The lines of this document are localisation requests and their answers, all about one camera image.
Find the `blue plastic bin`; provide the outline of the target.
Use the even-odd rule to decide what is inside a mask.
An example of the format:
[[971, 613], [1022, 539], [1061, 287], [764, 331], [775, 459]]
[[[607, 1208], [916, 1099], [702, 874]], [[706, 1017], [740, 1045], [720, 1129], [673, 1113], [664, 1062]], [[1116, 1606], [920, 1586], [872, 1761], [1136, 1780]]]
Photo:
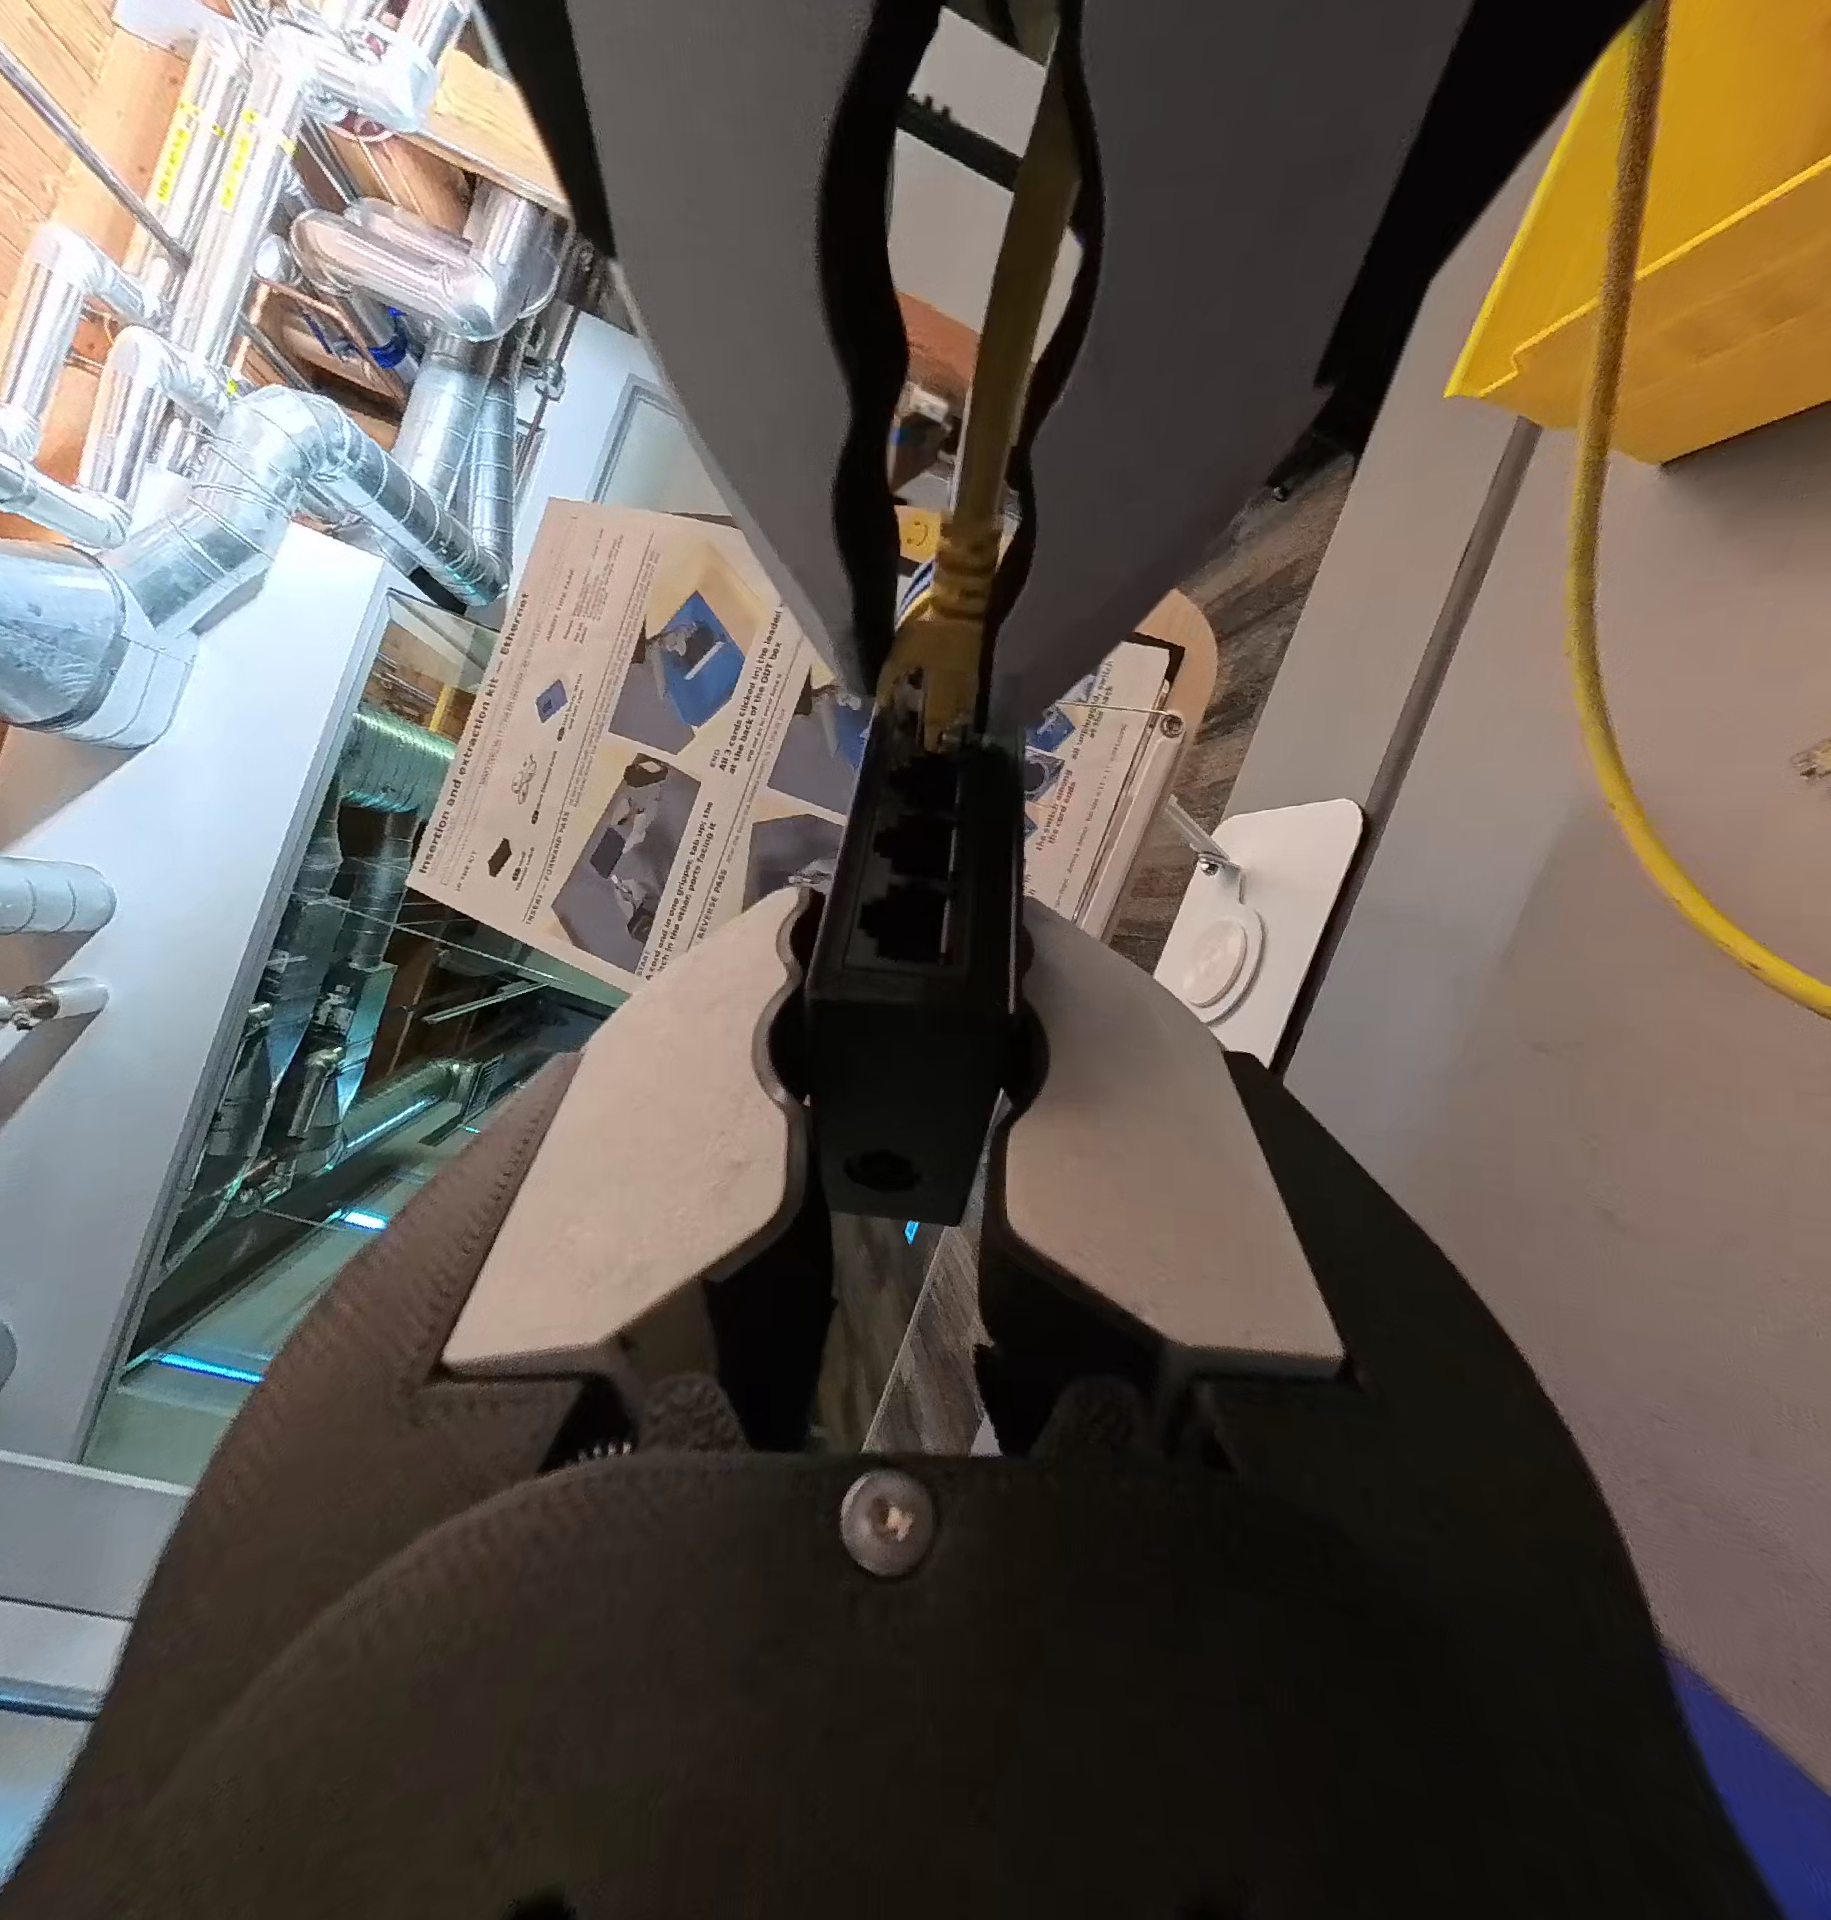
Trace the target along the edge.
[[1831, 1795], [1674, 1654], [1670, 1687], [1714, 1786], [1787, 1917], [1831, 1917]]

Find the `silver corrugated ceiling duct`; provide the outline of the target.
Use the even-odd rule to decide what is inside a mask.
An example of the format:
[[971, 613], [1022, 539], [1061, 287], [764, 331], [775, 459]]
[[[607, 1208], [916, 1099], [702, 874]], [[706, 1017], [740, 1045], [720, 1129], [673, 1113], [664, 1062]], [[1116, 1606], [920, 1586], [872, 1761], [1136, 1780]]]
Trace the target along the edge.
[[495, 1078], [495, 1068], [498, 1059], [441, 1059], [386, 1079], [373, 1092], [354, 1099], [336, 1129], [335, 1154], [358, 1154], [433, 1108], [470, 1109], [477, 1095]]

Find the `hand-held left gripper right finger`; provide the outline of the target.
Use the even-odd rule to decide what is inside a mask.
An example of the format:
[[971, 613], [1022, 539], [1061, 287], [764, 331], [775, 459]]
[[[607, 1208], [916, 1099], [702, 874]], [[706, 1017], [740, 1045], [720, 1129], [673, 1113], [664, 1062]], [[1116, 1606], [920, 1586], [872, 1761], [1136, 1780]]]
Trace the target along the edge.
[[1044, 1065], [993, 1149], [982, 1245], [1158, 1363], [1332, 1380], [1341, 1332], [1230, 1056], [1088, 930], [1034, 900], [1022, 926]]

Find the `silver elbow duct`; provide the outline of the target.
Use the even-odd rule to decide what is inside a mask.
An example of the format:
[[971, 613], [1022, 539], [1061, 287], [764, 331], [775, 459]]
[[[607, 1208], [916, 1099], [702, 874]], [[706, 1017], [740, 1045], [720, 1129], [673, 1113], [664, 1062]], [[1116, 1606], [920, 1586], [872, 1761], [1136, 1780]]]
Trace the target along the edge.
[[[81, 484], [34, 448], [88, 303], [126, 318], [104, 364]], [[336, 403], [293, 387], [229, 394], [216, 371], [150, 329], [159, 299], [79, 231], [50, 220], [21, 257], [0, 321], [0, 509], [63, 544], [0, 539], [0, 721], [142, 749], [169, 727], [198, 628], [259, 586], [305, 507], [342, 507], [466, 607], [498, 600], [511, 531], [451, 509]], [[134, 525], [134, 450], [153, 403], [209, 423], [183, 504]]]

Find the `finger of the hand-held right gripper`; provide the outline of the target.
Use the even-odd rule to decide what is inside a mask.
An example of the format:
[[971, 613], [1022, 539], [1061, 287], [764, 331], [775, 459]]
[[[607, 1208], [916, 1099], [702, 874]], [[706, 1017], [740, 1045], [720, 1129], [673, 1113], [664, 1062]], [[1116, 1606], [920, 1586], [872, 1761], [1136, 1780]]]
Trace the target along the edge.
[[990, 720], [1090, 673], [1261, 488], [1445, 77], [1462, 1], [1082, 4], [1101, 243], [1027, 450]]
[[870, 697], [898, 593], [887, 201], [912, 6], [599, 1], [567, 21], [651, 353], [789, 611]]

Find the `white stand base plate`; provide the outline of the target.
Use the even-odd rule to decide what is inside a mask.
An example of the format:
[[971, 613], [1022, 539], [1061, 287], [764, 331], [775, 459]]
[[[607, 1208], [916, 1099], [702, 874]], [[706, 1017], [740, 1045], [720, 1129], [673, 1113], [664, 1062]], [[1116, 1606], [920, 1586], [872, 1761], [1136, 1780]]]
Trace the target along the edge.
[[1169, 798], [1162, 816], [1191, 849], [1193, 872], [1156, 979], [1223, 1049], [1274, 1067], [1359, 852], [1364, 811], [1326, 798], [1207, 828]]

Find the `yellow plastic bin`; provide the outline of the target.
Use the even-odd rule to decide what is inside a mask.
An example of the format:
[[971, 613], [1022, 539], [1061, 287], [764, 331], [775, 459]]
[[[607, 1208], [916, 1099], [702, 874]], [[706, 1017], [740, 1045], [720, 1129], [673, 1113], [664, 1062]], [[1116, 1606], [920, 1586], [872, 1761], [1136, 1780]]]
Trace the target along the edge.
[[[1447, 396], [1575, 427], [1630, 40], [1581, 86]], [[1830, 400], [1831, 1], [1673, 4], [1614, 450], [1664, 464]]]

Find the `printed instruction sheet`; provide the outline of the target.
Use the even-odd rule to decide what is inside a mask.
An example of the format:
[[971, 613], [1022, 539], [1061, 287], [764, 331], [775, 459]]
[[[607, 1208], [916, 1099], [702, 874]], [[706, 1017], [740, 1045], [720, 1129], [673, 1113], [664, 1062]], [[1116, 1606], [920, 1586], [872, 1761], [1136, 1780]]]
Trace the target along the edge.
[[870, 721], [738, 528], [552, 502], [411, 887], [617, 1005], [833, 878]]

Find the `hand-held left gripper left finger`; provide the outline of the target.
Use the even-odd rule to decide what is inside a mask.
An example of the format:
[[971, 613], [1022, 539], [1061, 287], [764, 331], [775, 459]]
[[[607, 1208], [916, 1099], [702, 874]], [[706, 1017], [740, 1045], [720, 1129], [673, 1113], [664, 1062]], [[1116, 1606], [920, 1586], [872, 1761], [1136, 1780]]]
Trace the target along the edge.
[[808, 1129], [775, 1020], [822, 904], [807, 885], [762, 898], [597, 1031], [448, 1332], [451, 1373], [592, 1373], [778, 1240]]

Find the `black ethernet switch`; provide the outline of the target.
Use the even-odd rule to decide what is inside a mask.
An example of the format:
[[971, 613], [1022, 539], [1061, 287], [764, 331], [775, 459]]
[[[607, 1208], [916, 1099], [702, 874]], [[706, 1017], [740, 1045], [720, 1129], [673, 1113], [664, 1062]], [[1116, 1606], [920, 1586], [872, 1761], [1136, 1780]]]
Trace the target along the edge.
[[807, 964], [807, 1109], [833, 1212], [960, 1223], [1021, 1059], [1009, 748], [879, 708]]

